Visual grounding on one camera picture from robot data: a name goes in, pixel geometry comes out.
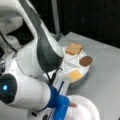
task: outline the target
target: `bread slice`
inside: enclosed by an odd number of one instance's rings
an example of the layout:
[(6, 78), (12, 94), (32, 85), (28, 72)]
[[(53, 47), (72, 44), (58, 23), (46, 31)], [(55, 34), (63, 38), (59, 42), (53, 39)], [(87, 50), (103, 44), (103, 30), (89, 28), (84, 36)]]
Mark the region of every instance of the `bread slice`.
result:
[(72, 81), (81, 79), (83, 77), (83, 74), (78, 69), (73, 70), (73, 71), (69, 72), (68, 74), (71, 77)]
[(82, 49), (83, 49), (83, 45), (72, 42), (65, 50), (65, 53), (68, 53), (70, 55), (76, 55), (76, 54), (80, 54)]

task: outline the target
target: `white surface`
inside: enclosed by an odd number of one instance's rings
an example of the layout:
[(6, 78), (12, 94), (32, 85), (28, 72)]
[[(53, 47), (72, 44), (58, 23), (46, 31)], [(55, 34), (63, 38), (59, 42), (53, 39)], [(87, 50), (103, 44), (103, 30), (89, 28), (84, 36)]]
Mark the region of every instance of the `white surface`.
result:
[(69, 107), (66, 120), (100, 120), (99, 112), (90, 100), (76, 95), (68, 97), (78, 106), (77, 108)]

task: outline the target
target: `toast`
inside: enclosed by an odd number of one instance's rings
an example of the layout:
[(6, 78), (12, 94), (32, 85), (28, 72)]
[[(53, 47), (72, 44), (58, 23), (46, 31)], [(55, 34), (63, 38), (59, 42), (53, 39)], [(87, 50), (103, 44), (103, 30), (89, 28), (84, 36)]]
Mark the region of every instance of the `toast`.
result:
[(72, 42), (65, 50), (65, 53), (68, 53), (70, 55), (76, 55), (76, 54), (80, 54), (82, 49), (83, 49), (83, 45)]

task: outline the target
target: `food item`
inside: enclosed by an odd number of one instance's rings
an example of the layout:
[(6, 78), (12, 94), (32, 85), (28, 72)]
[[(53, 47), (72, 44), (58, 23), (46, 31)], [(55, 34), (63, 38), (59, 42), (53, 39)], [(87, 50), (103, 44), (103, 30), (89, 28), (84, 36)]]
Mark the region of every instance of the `food item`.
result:
[(81, 58), (80, 61), (79, 61), (80, 65), (82, 65), (84, 67), (87, 67), (92, 62), (93, 62), (93, 59), (90, 56), (85, 56), (85, 57)]
[(80, 73), (80, 71), (78, 69), (73, 70), (73, 71), (69, 72), (68, 74), (70, 75), (72, 81), (81, 79), (83, 77), (83, 74)]
[(70, 102), (70, 107), (74, 107), (74, 108), (77, 108), (77, 104), (76, 103), (73, 103), (73, 102)]
[(76, 55), (76, 54), (80, 54), (82, 49), (83, 49), (83, 45), (73, 42), (67, 47), (65, 53), (68, 53), (70, 55)]

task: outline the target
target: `cookie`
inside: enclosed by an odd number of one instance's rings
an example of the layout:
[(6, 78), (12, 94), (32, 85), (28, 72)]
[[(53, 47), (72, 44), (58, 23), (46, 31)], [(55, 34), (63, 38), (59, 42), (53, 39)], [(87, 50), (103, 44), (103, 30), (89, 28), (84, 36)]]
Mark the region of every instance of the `cookie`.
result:
[(83, 45), (73, 42), (67, 47), (65, 53), (68, 53), (70, 55), (76, 55), (76, 54), (80, 54), (82, 49), (83, 49)]
[(83, 57), (83, 58), (81, 58), (81, 59), (79, 60), (80, 65), (82, 65), (82, 66), (84, 66), (84, 67), (87, 67), (87, 66), (90, 65), (92, 62), (93, 62), (93, 59), (92, 59), (92, 57), (90, 57), (90, 56), (85, 56), (85, 57)]

